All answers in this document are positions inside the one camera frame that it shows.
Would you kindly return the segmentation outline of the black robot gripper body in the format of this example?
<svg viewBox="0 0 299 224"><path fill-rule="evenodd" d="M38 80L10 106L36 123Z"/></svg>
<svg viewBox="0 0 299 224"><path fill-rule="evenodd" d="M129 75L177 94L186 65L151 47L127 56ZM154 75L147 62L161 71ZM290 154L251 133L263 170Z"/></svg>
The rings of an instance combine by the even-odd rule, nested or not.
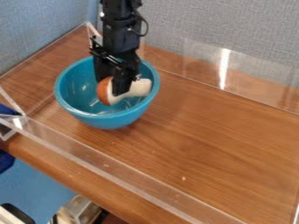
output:
<svg viewBox="0 0 299 224"><path fill-rule="evenodd" d="M102 34L103 44L101 45L97 41L90 41L93 57L98 56L110 59L114 63L114 69L122 67L139 70L141 58L137 55L137 50L139 49L143 36L141 31L141 23L126 25L106 24Z"/></svg>

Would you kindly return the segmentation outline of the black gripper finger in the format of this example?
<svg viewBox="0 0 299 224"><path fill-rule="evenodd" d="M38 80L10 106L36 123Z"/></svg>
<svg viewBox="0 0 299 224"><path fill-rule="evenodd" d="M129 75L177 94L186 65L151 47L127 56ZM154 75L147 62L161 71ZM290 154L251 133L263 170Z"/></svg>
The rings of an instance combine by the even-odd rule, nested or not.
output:
<svg viewBox="0 0 299 224"><path fill-rule="evenodd" d="M133 82L139 78L139 70L117 67L113 71L113 95L121 96L130 91Z"/></svg>
<svg viewBox="0 0 299 224"><path fill-rule="evenodd" d="M109 76L113 75L114 63L110 59L94 57L94 68L97 81L102 82Z"/></svg>

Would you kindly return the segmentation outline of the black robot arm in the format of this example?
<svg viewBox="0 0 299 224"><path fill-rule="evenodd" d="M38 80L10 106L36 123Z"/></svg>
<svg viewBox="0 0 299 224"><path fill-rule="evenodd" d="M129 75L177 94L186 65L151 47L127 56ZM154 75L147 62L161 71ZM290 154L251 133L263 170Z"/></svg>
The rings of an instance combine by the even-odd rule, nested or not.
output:
<svg viewBox="0 0 299 224"><path fill-rule="evenodd" d="M130 91L133 82L141 74L142 60L137 54L142 32L142 24L149 25L138 8L142 0L101 0L105 15L103 41L97 36L90 38L90 53L94 56L97 81L113 78L113 95L119 96Z"/></svg>

